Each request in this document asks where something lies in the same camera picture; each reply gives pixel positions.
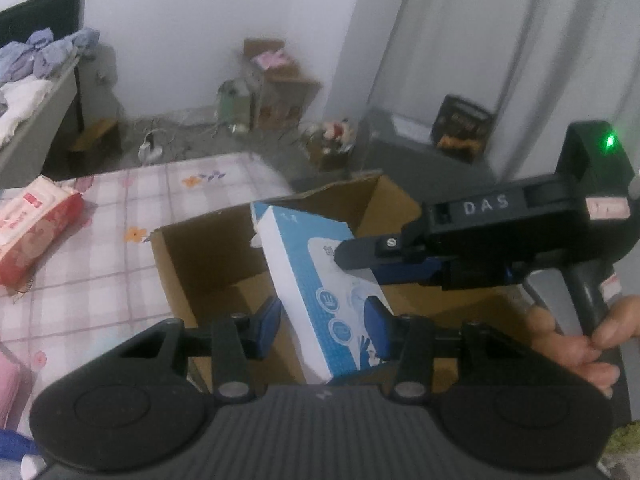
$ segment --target white curtain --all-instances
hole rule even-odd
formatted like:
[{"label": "white curtain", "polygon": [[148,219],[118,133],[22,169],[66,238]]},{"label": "white curtain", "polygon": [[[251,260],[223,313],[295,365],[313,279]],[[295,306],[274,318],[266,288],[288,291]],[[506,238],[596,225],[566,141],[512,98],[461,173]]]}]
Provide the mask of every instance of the white curtain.
[{"label": "white curtain", "polygon": [[405,0],[371,104],[431,124],[448,93],[496,112],[499,178],[551,173],[578,120],[640,164],[640,0]]}]

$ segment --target black handle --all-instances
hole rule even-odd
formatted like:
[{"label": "black handle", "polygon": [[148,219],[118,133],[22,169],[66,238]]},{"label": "black handle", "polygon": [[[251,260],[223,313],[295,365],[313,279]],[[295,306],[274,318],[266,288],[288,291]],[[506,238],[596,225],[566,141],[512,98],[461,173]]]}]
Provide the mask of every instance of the black handle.
[{"label": "black handle", "polygon": [[603,260],[588,260],[560,271],[574,302],[582,333],[590,336],[609,313],[606,301],[609,298],[602,296],[600,285],[614,274],[613,265]]},{"label": "black handle", "polygon": [[[567,266],[561,269],[561,272],[574,302],[582,332],[590,336],[609,313],[607,301],[613,302],[617,296],[605,290],[607,296],[605,298],[601,290],[601,286],[614,274],[613,265],[603,260],[588,260]],[[612,388],[611,407],[616,427],[628,424],[632,420],[632,415],[625,366],[620,349],[605,350],[599,361],[620,368],[620,378]]]}]

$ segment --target finger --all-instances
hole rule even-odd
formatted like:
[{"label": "finger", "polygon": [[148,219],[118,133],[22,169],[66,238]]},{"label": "finger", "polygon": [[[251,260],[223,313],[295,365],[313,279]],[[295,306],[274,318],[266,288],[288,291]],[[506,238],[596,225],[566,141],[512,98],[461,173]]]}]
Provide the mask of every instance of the finger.
[{"label": "finger", "polygon": [[535,337],[531,347],[565,367],[591,363],[602,354],[586,336],[564,336],[555,332]]},{"label": "finger", "polygon": [[633,336],[640,336],[640,296],[625,296],[611,309],[591,336],[597,348],[613,348]]},{"label": "finger", "polygon": [[612,387],[620,378],[620,368],[609,363],[572,366],[570,370],[601,390]]},{"label": "finger", "polygon": [[532,334],[546,334],[556,330],[553,315],[540,306],[532,306],[527,312],[527,327]]}]

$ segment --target bed frame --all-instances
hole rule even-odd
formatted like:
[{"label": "bed frame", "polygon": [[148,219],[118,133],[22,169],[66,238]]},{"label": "bed frame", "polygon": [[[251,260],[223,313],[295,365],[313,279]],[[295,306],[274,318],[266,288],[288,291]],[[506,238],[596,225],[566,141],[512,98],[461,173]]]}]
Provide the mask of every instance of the bed frame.
[{"label": "bed frame", "polygon": [[[49,27],[54,40],[79,29],[81,0],[28,0],[0,12],[0,46],[25,42],[35,30]],[[47,152],[71,104],[78,130],[84,130],[78,60],[65,65],[54,88],[33,116],[21,123],[0,150],[0,189],[26,186],[40,174]]]}]

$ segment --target checkered bed sheet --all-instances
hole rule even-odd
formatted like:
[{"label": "checkered bed sheet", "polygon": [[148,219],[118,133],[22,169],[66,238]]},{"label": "checkered bed sheet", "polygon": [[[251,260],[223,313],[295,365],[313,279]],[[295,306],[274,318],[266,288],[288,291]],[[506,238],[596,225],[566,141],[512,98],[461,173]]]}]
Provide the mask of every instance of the checkered bed sheet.
[{"label": "checkered bed sheet", "polygon": [[[0,287],[0,351],[22,366],[9,428],[30,434],[46,386],[170,316],[148,236],[162,225],[290,194],[252,153],[98,174],[66,183],[85,211],[36,266],[25,293]],[[7,189],[0,205],[19,192]]]}]

